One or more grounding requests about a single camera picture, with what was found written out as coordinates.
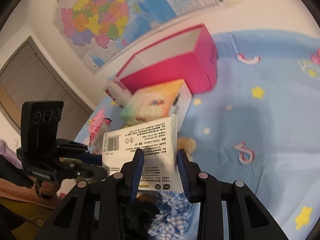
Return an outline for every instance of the map poster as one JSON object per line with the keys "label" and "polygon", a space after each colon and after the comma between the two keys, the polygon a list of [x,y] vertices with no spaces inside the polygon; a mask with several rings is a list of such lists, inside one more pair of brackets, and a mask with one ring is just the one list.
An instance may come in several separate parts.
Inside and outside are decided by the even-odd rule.
{"label": "map poster", "polygon": [[57,0],[53,24],[96,73],[148,31],[216,0]]}

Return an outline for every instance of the white package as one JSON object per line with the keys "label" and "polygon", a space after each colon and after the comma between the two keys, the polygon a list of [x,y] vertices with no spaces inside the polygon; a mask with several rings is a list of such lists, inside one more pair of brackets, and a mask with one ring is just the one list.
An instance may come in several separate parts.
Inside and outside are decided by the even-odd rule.
{"label": "white package", "polygon": [[177,167],[177,116],[105,133],[102,163],[108,175],[119,172],[124,163],[132,161],[138,148],[144,151],[139,188],[182,193]]}

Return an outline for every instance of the stuffed animal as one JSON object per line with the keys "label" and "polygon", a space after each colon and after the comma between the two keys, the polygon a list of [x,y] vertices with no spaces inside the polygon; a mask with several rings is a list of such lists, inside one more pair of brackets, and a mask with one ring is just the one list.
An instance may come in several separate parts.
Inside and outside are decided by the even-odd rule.
{"label": "stuffed animal", "polygon": [[197,143],[192,138],[179,137],[177,140],[177,150],[184,149],[189,161],[193,161],[191,154],[196,150]]}

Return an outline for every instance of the silver bolt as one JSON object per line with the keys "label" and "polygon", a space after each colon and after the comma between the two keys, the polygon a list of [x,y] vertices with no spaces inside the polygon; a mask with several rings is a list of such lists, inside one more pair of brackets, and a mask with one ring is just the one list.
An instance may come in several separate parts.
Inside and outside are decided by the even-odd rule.
{"label": "silver bolt", "polygon": [[116,172],[115,174],[113,174],[113,177],[115,179],[121,179],[123,177],[123,174],[121,172]]}
{"label": "silver bolt", "polygon": [[208,174],[205,173],[205,172],[200,172],[200,173],[199,173],[199,177],[200,177],[201,179],[206,179],[206,178],[208,177]]}
{"label": "silver bolt", "polygon": [[78,182],[78,187],[85,187],[87,186],[87,183],[85,181]]}
{"label": "silver bolt", "polygon": [[237,180],[237,181],[236,181],[236,185],[237,185],[238,187],[243,187],[243,186],[244,186],[244,182],[243,182],[242,180]]}

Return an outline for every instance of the plaid cloth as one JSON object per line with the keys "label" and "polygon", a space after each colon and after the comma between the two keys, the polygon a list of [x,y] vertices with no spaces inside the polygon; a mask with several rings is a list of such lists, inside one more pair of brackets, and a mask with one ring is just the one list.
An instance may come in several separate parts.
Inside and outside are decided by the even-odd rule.
{"label": "plaid cloth", "polygon": [[190,204],[184,193],[174,191],[156,192],[156,206],[160,211],[151,223],[148,234],[157,235],[160,240],[178,240],[184,237],[194,205]]}

